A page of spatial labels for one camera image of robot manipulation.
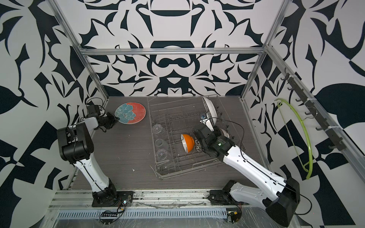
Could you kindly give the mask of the black white patterned bowl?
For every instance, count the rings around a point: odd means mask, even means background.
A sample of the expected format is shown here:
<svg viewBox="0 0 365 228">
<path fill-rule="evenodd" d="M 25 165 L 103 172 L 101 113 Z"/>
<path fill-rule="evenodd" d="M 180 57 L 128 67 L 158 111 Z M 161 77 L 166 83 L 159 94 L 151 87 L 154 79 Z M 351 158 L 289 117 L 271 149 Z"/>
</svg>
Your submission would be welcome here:
<svg viewBox="0 0 365 228">
<path fill-rule="evenodd" d="M 199 141 L 195 141 L 195 149 L 198 153 L 201 153 L 202 152 L 202 147 L 201 147 L 201 144 L 199 143 Z"/>
</svg>

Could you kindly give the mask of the frosted textured plastic cup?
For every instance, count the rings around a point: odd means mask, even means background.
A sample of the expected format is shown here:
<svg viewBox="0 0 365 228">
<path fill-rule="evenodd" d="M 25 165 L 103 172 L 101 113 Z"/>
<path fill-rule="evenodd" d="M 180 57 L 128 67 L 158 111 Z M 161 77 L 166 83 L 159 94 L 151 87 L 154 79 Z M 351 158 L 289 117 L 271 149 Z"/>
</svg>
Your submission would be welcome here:
<svg viewBox="0 0 365 228">
<path fill-rule="evenodd" d="M 157 150 L 161 150 L 161 149 L 168 150 L 169 144 L 163 139 L 157 139 L 155 141 L 155 147 Z"/>
</svg>

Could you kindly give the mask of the white orange small bowl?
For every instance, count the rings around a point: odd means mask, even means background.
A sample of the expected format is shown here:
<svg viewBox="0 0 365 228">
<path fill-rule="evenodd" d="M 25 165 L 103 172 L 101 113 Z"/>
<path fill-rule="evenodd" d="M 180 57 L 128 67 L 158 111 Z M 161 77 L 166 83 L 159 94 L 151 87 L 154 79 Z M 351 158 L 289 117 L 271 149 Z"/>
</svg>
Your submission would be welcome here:
<svg viewBox="0 0 365 228">
<path fill-rule="evenodd" d="M 185 152 L 188 154 L 194 149 L 194 139 L 188 134 L 181 134 L 181 142 Z"/>
</svg>

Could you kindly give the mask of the grey wire dish rack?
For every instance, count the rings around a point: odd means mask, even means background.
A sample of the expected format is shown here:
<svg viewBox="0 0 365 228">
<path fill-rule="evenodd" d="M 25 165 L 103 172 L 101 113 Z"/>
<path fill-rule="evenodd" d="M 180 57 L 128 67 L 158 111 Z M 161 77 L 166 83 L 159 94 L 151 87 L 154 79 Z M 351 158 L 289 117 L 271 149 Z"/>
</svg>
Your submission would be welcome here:
<svg viewBox="0 0 365 228">
<path fill-rule="evenodd" d="M 224 99 L 205 97 L 156 97 L 148 99 L 159 179 L 170 179 L 221 165 L 218 154 L 209 155 L 194 134 L 203 125 L 210 134 L 239 144 L 239 125 L 233 123 Z"/>
</svg>

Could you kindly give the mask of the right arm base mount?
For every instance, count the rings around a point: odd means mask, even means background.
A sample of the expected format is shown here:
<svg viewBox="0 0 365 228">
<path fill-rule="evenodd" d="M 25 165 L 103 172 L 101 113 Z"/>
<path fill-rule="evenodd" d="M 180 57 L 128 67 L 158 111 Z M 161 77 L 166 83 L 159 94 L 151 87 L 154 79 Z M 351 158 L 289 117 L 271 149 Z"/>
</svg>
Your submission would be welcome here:
<svg viewBox="0 0 365 228">
<path fill-rule="evenodd" d="M 208 200 L 212 205 L 235 205 L 243 206 L 249 205 L 247 202 L 236 201 L 229 190 L 210 190 Z"/>
</svg>

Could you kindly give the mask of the clear smooth plastic cup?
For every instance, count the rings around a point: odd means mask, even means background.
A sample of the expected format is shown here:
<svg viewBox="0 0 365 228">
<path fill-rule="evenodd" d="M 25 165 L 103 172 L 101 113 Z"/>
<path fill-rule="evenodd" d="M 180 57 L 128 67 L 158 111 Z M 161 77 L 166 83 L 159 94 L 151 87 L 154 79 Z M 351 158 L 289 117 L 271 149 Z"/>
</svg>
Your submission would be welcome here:
<svg viewBox="0 0 365 228">
<path fill-rule="evenodd" d="M 155 136 L 163 135 L 165 133 L 165 129 L 162 127 L 161 124 L 155 124 L 152 127 L 152 132 Z"/>
</svg>

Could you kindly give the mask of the clear faceted plastic cup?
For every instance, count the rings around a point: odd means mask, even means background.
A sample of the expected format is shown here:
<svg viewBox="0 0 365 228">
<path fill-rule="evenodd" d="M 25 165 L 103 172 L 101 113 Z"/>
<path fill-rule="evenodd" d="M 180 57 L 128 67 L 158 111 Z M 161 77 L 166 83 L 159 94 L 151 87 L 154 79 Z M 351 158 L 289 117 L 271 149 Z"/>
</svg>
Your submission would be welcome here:
<svg viewBox="0 0 365 228">
<path fill-rule="evenodd" d="M 172 162 L 172 155 L 166 149 L 160 149 L 156 152 L 156 163 L 161 166 L 168 166 Z"/>
</svg>

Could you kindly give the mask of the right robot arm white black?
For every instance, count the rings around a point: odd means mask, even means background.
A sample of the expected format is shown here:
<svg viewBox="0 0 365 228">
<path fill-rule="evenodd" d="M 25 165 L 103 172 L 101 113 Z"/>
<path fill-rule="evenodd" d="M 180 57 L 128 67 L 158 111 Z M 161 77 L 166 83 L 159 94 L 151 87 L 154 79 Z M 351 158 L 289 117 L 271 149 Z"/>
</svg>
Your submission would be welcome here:
<svg viewBox="0 0 365 228">
<path fill-rule="evenodd" d="M 200 123 L 193 129 L 202 151 L 233 167 L 258 189 L 251 189 L 230 180 L 222 190 L 211 190 L 208 197 L 214 204 L 239 205 L 248 203 L 264 209 L 279 225 L 288 227 L 300 203 L 299 183 L 272 173 L 250 158 L 242 148 L 221 134 Z"/>
</svg>

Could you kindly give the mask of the pink ribbed bowl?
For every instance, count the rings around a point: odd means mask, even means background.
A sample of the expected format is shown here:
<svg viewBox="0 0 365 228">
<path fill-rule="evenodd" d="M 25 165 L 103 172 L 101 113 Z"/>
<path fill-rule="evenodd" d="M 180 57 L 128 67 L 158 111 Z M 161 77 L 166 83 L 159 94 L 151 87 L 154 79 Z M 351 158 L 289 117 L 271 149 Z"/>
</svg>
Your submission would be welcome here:
<svg viewBox="0 0 365 228">
<path fill-rule="evenodd" d="M 225 136 L 225 137 L 227 137 L 227 138 L 230 139 L 230 135 L 229 135 L 229 133 L 227 131 L 223 130 L 222 128 L 220 128 L 219 130 L 221 132 L 221 135 L 223 135 L 223 136 Z"/>
</svg>

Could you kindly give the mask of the zigzag rim white bowl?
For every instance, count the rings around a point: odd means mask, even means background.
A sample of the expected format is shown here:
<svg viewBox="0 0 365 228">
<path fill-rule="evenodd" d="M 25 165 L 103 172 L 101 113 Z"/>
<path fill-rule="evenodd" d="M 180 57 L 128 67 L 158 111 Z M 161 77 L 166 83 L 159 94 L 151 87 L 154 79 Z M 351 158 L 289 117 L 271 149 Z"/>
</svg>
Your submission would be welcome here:
<svg viewBox="0 0 365 228">
<path fill-rule="evenodd" d="M 211 122 L 211 125 L 214 126 L 216 124 L 216 121 L 218 118 L 214 104 L 210 99 L 208 99 L 206 97 L 203 97 L 202 100 L 203 100 L 203 104 L 206 109 L 206 114 Z"/>
</svg>

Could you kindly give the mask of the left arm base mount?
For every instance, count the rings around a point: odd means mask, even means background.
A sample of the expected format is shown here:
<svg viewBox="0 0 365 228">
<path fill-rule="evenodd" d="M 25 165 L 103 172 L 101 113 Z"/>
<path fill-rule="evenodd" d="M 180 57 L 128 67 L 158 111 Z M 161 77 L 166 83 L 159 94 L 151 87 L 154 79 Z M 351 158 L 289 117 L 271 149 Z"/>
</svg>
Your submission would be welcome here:
<svg viewBox="0 0 365 228">
<path fill-rule="evenodd" d="M 134 191 L 117 191 L 116 195 L 107 195 L 105 192 L 92 193 L 93 202 L 91 207 L 116 207 L 133 202 Z"/>
</svg>

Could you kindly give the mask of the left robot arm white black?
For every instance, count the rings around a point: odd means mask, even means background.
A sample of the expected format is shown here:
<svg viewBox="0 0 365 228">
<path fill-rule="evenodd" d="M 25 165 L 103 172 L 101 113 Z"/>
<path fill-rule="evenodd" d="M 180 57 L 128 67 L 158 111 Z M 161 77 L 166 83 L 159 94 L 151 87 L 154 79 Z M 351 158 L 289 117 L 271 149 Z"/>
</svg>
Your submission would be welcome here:
<svg viewBox="0 0 365 228">
<path fill-rule="evenodd" d="M 117 190 L 97 163 L 90 132 L 109 130 L 120 120 L 110 112 L 101 113 L 98 105 L 89 105 L 87 115 L 80 122 L 57 130 L 60 156 L 76 166 L 91 186 L 92 196 L 98 204 L 117 200 Z"/>
</svg>

